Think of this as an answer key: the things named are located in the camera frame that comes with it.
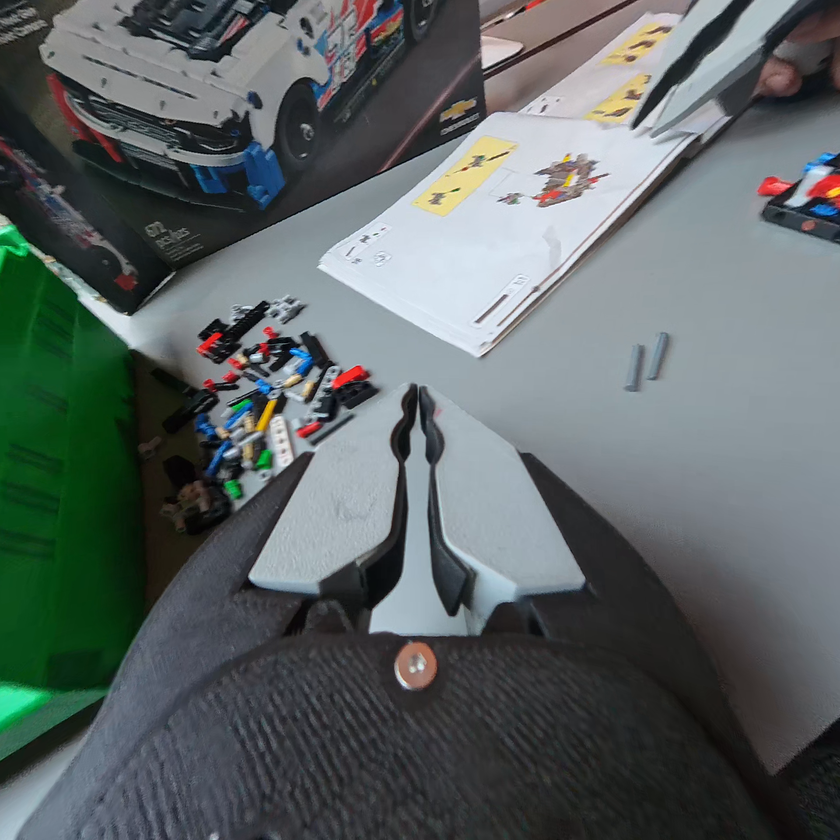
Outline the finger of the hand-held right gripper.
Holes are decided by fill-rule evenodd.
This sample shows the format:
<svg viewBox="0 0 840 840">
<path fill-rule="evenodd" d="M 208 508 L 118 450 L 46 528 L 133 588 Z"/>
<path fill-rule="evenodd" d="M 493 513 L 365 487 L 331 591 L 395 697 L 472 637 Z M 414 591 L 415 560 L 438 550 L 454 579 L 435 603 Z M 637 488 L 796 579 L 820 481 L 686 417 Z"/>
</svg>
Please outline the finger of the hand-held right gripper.
<svg viewBox="0 0 840 840">
<path fill-rule="evenodd" d="M 774 56 L 801 75 L 804 91 L 821 82 L 821 44 L 788 42 L 821 12 L 819 1 L 695 1 L 666 39 L 649 81 L 649 135 L 656 138 L 716 102 L 729 117 L 744 110 Z"/>
<path fill-rule="evenodd" d="M 650 114 L 652 132 L 675 127 L 755 65 L 755 37 L 740 24 L 750 1 L 694 2 L 665 40 L 663 53 L 630 127 Z"/>
</svg>

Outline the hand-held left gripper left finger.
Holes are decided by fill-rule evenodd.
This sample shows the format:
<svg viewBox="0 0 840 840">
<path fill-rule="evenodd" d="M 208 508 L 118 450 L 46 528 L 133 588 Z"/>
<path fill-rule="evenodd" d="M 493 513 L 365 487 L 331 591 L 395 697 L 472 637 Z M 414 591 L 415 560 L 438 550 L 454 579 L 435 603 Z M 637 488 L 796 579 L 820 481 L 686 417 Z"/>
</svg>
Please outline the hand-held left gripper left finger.
<svg viewBox="0 0 840 840">
<path fill-rule="evenodd" d="M 392 592 L 416 411 L 417 386 L 401 385 L 318 446 L 248 574 L 252 585 L 360 607 Z"/>
</svg>

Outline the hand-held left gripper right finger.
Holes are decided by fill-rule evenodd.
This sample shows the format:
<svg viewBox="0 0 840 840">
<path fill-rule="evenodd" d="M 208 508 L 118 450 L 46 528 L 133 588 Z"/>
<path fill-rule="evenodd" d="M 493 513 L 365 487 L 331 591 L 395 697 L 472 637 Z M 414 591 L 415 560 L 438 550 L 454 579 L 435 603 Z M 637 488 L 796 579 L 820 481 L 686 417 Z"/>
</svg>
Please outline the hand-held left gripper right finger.
<svg viewBox="0 0 840 840">
<path fill-rule="evenodd" d="M 582 591 L 585 575 L 516 448 L 431 388 L 418 398 L 430 558 L 446 613 L 490 617 L 503 603 Z"/>
</svg>

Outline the pile of lego pieces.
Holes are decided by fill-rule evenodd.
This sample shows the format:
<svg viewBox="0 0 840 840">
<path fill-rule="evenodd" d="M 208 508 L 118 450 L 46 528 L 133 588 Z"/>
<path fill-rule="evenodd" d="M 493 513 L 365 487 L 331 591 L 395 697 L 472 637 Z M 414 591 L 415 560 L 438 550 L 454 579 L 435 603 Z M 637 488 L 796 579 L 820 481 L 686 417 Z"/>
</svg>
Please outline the pile of lego pieces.
<svg viewBox="0 0 840 840">
<path fill-rule="evenodd" d="M 219 370 L 198 387 L 152 370 L 184 399 L 164 432 L 190 427 L 199 448 L 196 459 L 161 463 L 170 488 L 161 515 L 177 532 L 215 528 L 292 465 L 296 445 L 318 446 L 378 393 L 366 368 L 339 364 L 318 335 L 288 332 L 305 308 L 286 295 L 234 305 L 227 319 L 210 321 L 196 335 L 196 353 Z"/>
</svg>

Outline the black lego frame assembly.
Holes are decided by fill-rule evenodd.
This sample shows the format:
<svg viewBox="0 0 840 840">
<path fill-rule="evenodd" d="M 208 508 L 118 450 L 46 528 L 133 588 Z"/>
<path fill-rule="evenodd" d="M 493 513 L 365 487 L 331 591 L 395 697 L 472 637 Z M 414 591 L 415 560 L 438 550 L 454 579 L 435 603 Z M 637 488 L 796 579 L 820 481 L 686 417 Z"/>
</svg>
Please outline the black lego frame assembly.
<svg viewBox="0 0 840 840">
<path fill-rule="evenodd" d="M 769 199 L 761 213 L 764 221 L 839 244 L 839 154 L 809 161 L 796 182 L 768 176 L 757 194 Z"/>
</svg>

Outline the lego instruction booklet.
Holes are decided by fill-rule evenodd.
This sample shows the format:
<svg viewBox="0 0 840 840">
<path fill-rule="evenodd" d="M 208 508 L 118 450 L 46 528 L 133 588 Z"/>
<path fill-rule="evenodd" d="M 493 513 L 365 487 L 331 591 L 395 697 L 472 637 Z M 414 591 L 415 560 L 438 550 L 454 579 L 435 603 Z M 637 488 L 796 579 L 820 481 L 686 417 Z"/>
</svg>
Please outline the lego instruction booklet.
<svg viewBox="0 0 840 840">
<path fill-rule="evenodd" d="M 726 123 L 631 122 L 680 16 L 647 13 L 527 106 L 494 112 L 321 271 L 480 357 Z"/>
</svg>

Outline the black lego box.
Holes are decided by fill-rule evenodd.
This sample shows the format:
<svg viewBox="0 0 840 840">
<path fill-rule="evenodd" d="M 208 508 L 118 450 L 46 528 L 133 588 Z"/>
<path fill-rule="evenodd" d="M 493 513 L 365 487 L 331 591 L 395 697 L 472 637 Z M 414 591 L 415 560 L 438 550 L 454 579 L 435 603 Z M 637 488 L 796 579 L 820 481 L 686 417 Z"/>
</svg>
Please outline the black lego box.
<svg viewBox="0 0 840 840">
<path fill-rule="evenodd" d="M 477 2 L 2 2 L 2 215 L 122 314 L 466 133 Z"/>
</svg>

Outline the person's right hand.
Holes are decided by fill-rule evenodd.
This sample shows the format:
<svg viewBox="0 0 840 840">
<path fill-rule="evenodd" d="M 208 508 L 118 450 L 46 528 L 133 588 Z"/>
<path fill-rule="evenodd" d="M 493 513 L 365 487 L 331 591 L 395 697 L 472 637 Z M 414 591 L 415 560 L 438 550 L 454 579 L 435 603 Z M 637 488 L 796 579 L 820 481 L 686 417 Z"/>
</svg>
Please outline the person's right hand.
<svg viewBox="0 0 840 840">
<path fill-rule="evenodd" d="M 824 8 L 803 19 L 787 35 L 787 41 L 795 44 L 813 45 L 825 41 L 833 44 L 830 77 L 835 88 L 839 88 L 839 6 Z M 786 98 L 793 96 L 802 87 L 802 74 L 789 61 L 772 56 L 768 58 L 759 76 L 755 93 L 763 97 Z"/>
</svg>

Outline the grey table with brown edge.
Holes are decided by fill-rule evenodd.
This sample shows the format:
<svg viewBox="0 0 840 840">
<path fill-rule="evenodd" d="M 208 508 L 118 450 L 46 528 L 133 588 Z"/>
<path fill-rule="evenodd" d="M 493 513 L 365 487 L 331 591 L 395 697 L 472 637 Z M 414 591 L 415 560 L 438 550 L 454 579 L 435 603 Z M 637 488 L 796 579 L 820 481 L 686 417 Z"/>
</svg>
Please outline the grey table with brown edge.
<svg viewBox="0 0 840 840">
<path fill-rule="evenodd" d="M 528 60 L 559 43 L 607 22 L 618 23 L 620 14 L 683 13 L 688 1 L 545 1 L 510 2 L 495 17 L 481 23 L 486 37 L 515 41 L 522 49 L 495 66 L 483 69 L 484 80 Z"/>
</svg>

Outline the white tray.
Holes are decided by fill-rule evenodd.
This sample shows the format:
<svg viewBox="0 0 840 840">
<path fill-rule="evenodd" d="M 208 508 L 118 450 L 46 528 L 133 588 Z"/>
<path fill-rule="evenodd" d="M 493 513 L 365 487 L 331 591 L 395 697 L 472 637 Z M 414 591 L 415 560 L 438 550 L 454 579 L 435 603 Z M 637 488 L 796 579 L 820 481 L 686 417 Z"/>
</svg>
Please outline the white tray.
<svg viewBox="0 0 840 840">
<path fill-rule="evenodd" d="M 480 37 L 481 69 L 488 72 L 494 67 L 519 56 L 524 50 L 522 42 L 490 35 Z"/>
</svg>

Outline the green plastic bin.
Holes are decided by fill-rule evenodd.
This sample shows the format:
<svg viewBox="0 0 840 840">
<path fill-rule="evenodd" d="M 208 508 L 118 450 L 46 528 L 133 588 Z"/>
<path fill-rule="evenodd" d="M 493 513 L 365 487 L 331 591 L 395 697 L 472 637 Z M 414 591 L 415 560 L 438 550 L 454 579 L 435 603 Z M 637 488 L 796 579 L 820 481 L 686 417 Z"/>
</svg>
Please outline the green plastic bin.
<svg viewBox="0 0 840 840">
<path fill-rule="evenodd" d="M 1 246 L 2 760 L 104 697 L 143 619 L 133 358 Z"/>
</svg>

